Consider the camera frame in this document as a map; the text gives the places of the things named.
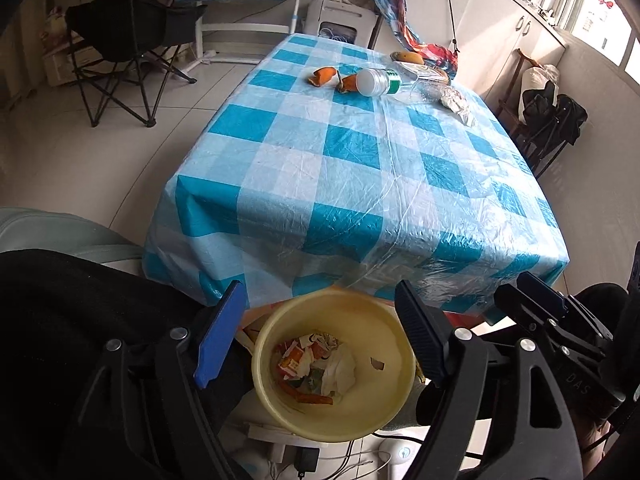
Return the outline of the red orange snack bag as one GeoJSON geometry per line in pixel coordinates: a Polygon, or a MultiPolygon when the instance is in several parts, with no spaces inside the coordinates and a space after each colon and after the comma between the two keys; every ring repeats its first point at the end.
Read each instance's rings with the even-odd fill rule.
{"type": "Polygon", "coordinates": [[[341,341],[328,333],[310,333],[280,342],[276,371],[284,380],[308,376],[313,367],[322,368],[341,341]]]}

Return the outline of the small white drawer unit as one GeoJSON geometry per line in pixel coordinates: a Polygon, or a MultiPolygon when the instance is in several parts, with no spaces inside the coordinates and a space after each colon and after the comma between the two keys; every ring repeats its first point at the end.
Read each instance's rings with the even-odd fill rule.
{"type": "MultiPolygon", "coordinates": [[[[75,58],[78,66],[88,66],[90,73],[107,74],[112,69],[109,62],[99,62],[101,55],[93,47],[84,47],[75,51],[75,58]]],[[[72,60],[72,52],[66,47],[62,50],[46,53],[42,57],[44,71],[46,72],[47,83],[50,87],[62,86],[76,80],[72,60]]]]}

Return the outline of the orange peel piece left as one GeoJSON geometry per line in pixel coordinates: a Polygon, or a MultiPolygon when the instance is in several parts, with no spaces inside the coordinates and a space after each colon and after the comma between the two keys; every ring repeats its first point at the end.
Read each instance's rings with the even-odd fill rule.
{"type": "Polygon", "coordinates": [[[334,67],[321,67],[315,70],[307,79],[307,81],[316,88],[320,88],[331,82],[337,75],[334,67]]]}

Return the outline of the dark wooden chair with clothes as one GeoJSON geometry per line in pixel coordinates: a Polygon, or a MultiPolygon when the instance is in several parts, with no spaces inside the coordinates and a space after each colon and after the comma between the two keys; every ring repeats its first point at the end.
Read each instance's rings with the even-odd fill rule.
{"type": "Polygon", "coordinates": [[[495,116],[508,118],[504,128],[536,179],[574,145],[588,119],[587,111],[560,92],[560,71],[541,64],[521,49],[515,67],[497,101],[495,116]]]}

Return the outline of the clear plastic bottle white cap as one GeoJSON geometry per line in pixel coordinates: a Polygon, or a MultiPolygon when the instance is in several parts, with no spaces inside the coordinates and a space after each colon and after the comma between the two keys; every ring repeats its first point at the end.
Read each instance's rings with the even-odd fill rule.
{"type": "Polygon", "coordinates": [[[439,68],[393,62],[383,68],[364,68],[356,73],[356,88],[362,96],[390,96],[404,104],[439,101],[449,79],[439,68]]]}

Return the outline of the white paper towel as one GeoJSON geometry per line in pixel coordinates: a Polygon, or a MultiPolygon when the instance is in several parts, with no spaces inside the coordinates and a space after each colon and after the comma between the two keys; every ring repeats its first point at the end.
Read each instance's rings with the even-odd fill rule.
{"type": "Polygon", "coordinates": [[[340,344],[331,354],[316,362],[321,377],[320,394],[341,398],[355,385],[356,360],[347,344],[340,344]]]}

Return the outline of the orange peel piece front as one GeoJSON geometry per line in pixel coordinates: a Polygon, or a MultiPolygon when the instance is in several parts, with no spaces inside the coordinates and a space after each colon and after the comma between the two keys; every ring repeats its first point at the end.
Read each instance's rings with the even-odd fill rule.
{"type": "Polygon", "coordinates": [[[290,382],[286,380],[279,380],[278,385],[281,390],[301,404],[314,404],[314,405],[332,405],[333,399],[330,396],[322,396],[318,393],[306,393],[294,388],[290,382]]]}

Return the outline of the yellow plastic basin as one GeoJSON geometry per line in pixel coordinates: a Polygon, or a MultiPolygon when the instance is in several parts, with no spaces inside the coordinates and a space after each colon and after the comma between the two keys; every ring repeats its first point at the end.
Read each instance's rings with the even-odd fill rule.
{"type": "Polygon", "coordinates": [[[416,358],[395,310],[378,298],[325,288],[288,300],[262,326],[252,357],[255,391],[283,428],[319,442],[346,442],[372,434],[406,403],[416,358]],[[355,358],[355,385],[332,405],[299,403],[276,377],[274,349],[283,341],[326,332],[355,358]]]}

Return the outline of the light green sofa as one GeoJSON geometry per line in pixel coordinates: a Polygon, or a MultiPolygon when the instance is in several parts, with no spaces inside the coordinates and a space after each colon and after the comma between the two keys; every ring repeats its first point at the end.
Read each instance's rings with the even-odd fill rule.
{"type": "Polygon", "coordinates": [[[74,214],[1,208],[1,251],[42,249],[142,276],[143,249],[99,223],[74,214]]]}

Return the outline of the white wall cabinet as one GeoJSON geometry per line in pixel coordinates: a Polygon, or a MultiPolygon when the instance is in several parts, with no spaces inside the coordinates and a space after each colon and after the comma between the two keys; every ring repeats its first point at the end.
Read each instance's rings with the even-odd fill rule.
{"type": "Polygon", "coordinates": [[[558,65],[566,44],[521,0],[406,0],[407,21],[427,44],[457,44],[456,81],[485,102],[500,99],[518,52],[558,65]]]}

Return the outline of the white printed plastic wrapper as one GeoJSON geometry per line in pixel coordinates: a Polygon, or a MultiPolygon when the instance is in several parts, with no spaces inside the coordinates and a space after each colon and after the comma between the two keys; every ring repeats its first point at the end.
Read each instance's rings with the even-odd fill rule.
{"type": "Polygon", "coordinates": [[[457,116],[463,125],[472,127],[475,118],[465,96],[453,86],[443,86],[439,93],[439,102],[447,110],[457,116]]]}

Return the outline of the colourful patterned bag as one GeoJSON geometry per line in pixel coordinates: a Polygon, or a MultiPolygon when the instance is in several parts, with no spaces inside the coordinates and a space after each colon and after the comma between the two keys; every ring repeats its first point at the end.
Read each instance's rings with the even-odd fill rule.
{"type": "Polygon", "coordinates": [[[407,51],[420,55],[425,65],[442,70],[449,81],[454,80],[458,72],[460,50],[451,0],[447,0],[451,30],[450,47],[434,44],[434,42],[425,42],[421,39],[408,21],[407,0],[373,0],[373,3],[378,8],[378,13],[390,25],[394,37],[407,51]]]}

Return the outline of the black folding camping chair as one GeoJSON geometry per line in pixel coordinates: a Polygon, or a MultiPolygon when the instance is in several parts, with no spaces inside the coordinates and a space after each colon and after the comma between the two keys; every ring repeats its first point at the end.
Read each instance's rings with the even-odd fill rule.
{"type": "Polygon", "coordinates": [[[188,84],[198,80],[180,70],[180,50],[195,41],[195,26],[206,6],[168,6],[160,0],[92,0],[65,12],[66,32],[77,34],[82,44],[99,57],[79,63],[70,45],[73,73],[89,122],[99,125],[111,102],[148,128],[156,125],[157,109],[170,76],[188,84]],[[122,102],[116,92],[134,74],[144,113],[122,102]]]}

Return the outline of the blue white study desk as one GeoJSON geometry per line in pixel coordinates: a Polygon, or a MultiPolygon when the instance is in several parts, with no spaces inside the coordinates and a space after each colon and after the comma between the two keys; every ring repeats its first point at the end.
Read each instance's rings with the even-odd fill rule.
{"type": "Polygon", "coordinates": [[[300,2],[302,0],[167,0],[175,4],[184,4],[185,6],[208,6],[217,11],[224,10],[225,6],[254,6],[257,3],[272,2],[277,6],[284,2],[292,3],[291,16],[285,24],[282,23],[263,23],[255,20],[256,14],[249,13],[244,18],[228,18],[221,16],[213,18],[212,16],[203,16],[196,21],[195,24],[195,40],[193,43],[193,62],[188,66],[189,70],[194,70],[199,65],[209,64],[242,64],[256,65],[263,58],[262,49],[260,47],[238,47],[230,46],[217,48],[205,37],[211,34],[223,35],[240,34],[240,35],[272,35],[272,36],[291,36],[296,32],[300,2]]]}

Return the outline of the white plastic stool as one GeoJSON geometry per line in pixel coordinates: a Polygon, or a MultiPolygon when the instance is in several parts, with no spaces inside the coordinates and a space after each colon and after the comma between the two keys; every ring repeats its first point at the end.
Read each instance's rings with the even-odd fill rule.
{"type": "Polygon", "coordinates": [[[304,33],[366,48],[376,15],[346,0],[311,0],[307,6],[304,33]]]}

